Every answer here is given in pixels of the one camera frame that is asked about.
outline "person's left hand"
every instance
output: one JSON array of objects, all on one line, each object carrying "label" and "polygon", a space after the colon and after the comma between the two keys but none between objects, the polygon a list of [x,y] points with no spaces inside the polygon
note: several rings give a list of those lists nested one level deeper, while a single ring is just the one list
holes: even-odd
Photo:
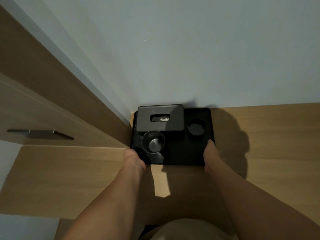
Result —
[{"label": "person's left hand", "polygon": [[134,149],[127,148],[123,152],[123,164],[131,163],[134,163],[141,173],[146,169],[146,164],[139,158],[138,153]]}]

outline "person's left arm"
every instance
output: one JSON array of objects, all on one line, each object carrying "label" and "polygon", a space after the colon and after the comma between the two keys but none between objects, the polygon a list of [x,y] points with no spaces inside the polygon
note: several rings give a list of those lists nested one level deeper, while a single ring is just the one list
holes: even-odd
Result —
[{"label": "person's left arm", "polygon": [[131,238],[146,165],[133,149],[125,149],[123,158],[115,179],[76,218],[63,240]]}]

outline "hand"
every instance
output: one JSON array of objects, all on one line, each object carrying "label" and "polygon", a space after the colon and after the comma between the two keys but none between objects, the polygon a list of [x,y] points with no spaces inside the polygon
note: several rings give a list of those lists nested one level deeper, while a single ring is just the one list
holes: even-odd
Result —
[{"label": "hand", "polygon": [[204,170],[207,173],[211,172],[211,169],[216,162],[223,161],[222,154],[218,151],[212,140],[208,140],[208,144],[203,152],[203,159],[205,163]]},{"label": "hand", "polygon": [[140,173],[145,171],[146,164],[139,158],[138,153],[134,149],[127,148],[123,152],[123,164],[132,165],[133,163],[138,167]]}]

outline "person's right arm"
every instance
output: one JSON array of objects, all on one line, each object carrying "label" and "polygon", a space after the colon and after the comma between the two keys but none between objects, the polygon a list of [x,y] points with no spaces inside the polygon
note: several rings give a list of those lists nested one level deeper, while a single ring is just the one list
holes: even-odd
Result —
[{"label": "person's right arm", "polygon": [[203,157],[241,240],[320,239],[320,226],[235,173],[211,140]]}]

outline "round container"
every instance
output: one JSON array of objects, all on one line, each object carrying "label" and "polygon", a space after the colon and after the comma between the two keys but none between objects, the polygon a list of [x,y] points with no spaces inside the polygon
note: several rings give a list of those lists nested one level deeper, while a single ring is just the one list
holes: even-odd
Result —
[{"label": "round container", "polygon": [[145,152],[155,154],[165,146],[166,140],[163,134],[157,130],[150,130],[142,137],[142,148]]},{"label": "round container", "polygon": [[190,134],[201,136],[206,130],[206,123],[202,119],[194,118],[189,121],[187,128]]}]

